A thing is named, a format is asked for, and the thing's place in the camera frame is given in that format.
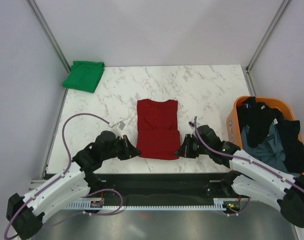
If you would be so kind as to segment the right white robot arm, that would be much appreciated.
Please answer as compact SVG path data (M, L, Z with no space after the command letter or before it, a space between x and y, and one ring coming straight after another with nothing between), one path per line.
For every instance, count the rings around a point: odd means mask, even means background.
M294 226L304 228L304 174L285 173L259 161L239 146L221 140L208 125L189 125L193 132L185 135L175 153L178 157L209 156L230 169L221 184L225 196L238 194L262 202L278 210Z

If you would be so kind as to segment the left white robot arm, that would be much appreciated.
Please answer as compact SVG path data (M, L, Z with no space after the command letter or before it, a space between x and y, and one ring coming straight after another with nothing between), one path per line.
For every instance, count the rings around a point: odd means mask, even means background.
M103 161L118 158L128 160L141 152L126 135L117 136L103 131L94 142L80 150L60 173L54 175L34 190L8 200L6 218L22 240L33 237L44 223L69 203L85 197L95 197L101 192L101 181L94 173Z

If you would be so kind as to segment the red t-shirt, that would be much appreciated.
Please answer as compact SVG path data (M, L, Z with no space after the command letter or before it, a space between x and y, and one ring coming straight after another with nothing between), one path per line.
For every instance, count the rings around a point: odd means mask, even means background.
M179 158L175 155L181 146L177 111L176 100L137 101L137 149L141 158L166 161Z

